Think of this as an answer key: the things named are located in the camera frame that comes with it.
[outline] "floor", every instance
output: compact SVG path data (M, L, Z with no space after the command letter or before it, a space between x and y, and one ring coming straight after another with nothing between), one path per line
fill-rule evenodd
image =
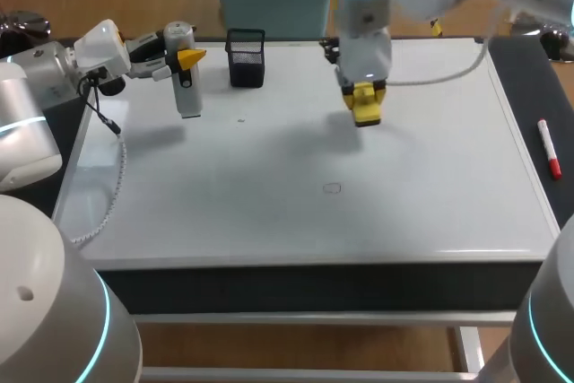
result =
M446 36L482 35L494 0L471 0L443 19ZM42 13L52 22L53 35L82 35L103 18L114 20L134 37L184 20L200 36L223 36L218 0L0 0L6 11ZM500 23L500 33L508 25ZM330 22L329 33L334 32ZM431 36L428 23L411 22L393 11L395 37ZM556 65L570 101L574 74ZM144 364L148 366L260 367L342 370L459 370L452 331L439 327L341 326L199 326L141 325ZM486 357L508 334L507 328L484 328Z

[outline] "red marker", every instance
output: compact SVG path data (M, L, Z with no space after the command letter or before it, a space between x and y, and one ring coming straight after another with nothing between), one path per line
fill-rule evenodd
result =
M544 149L548 155L548 162L550 162L550 171L552 176L554 179L560 179L562 178L562 171L560 170L560 164L558 162L558 157L556 156L556 151L554 150L552 138L550 137L550 130L548 129L546 120L543 118L538 122L538 130L540 131L540 136L544 143Z

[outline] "cable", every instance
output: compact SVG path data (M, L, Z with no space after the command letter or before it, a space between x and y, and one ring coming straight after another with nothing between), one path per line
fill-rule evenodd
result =
M500 3L492 10L491 17L489 19L489 24L486 31L486 37L483 41L483 47L481 48L481 52L478 54L474 62L468 66L466 69L457 72L455 74L443 76L441 78L435 78L432 80L422 80L422 81L387 81L387 85L389 86L414 86L414 85L430 85L430 84L439 84L445 83L447 81L456 80L457 78L462 78L465 75L470 74L474 69L476 69L480 63L483 62L484 58L486 57L486 53L488 52L488 47L491 44L492 37L496 33L496 28L498 27L498 23L502 13L504 13L507 9L507 6L503 3Z
M116 122L113 120L110 120L109 118L107 118L106 116L104 116L100 112L100 96L98 94L98 79L99 79L99 77L97 75L94 76L93 74L87 74L84 77L82 77L80 82L78 82L78 86L77 86L76 90L77 90L77 93L80 95L80 97L83 99L86 106L88 106L91 110L93 110L94 113L101 120L101 122L104 125L106 125L109 128L109 130L111 130L117 136L117 140L119 142L119 146L120 146L120 150L121 150L121 157L120 157L120 162L119 162L119 173L117 175L116 188L114 190L114 195L111 199L111 202L109 203L108 210L104 214L104 217L101 220L101 223L98 225L98 227L96 229L94 229L91 232L86 233L85 235L82 235L81 237L71 239L72 243L78 247L85 246L88 243L88 241L97 237L100 234L100 232L103 231L103 229L106 227L106 225L109 222L109 219L111 218L112 214L116 210L117 199L119 198L119 195L121 193L122 186L124 184L124 177L126 176L126 166L127 166L126 142L124 141L124 137L121 135L121 129L116 124ZM95 96L95 100L96 100L96 106L95 107L93 105L91 105L90 102L88 101L90 89L92 89L92 88L94 89L94 96Z

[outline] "white cable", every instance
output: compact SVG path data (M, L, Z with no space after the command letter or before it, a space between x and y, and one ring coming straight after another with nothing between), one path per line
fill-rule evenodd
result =
M483 41L483 47L481 48L481 52L478 54L478 57L474 60L474 62L468 66L466 69L457 72L455 74L443 76L441 78L435 78L432 80L422 80L422 81L387 81L387 85L389 86L410 86L410 85L430 85L430 84L439 84L445 83L447 81L456 80L457 78L462 78L465 75L470 74L474 69L476 69L480 63L483 62L484 58L486 57L486 53L488 52L488 46L492 41L492 37L496 33L496 29L499 24L500 16L504 11L506 11L507 6L503 3L497 5L494 10L491 12L491 17L489 19L488 28L486 31L486 37Z
M114 196L112 197L111 202L109 203L108 210L106 211L106 214L104 215L104 218L102 219L100 225L90 233L72 239L72 243L78 247L82 247L86 245L88 241L96 238L100 234L100 232L103 231L103 229L106 227L106 225L109 222L109 219L111 218L112 214L114 213L114 210L116 209L117 199L119 198L119 194L122 190L127 165L126 142L124 141L124 138L121 135L118 136L117 139L119 141L121 158L119 162L119 174L117 175L117 183L116 183L116 189L114 190Z

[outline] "whiteboard surface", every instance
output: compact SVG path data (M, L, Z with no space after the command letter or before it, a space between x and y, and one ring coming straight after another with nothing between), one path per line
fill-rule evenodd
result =
M472 39L398 40L392 81L470 65ZM83 249L97 269L540 260L558 226L490 60L468 76L391 87L383 122L358 129L333 67L309 43L268 44L265 85L229 86L222 44L200 63L201 118L170 80L133 80L102 111L128 164L108 227ZM115 137L92 118L59 226L99 223Z

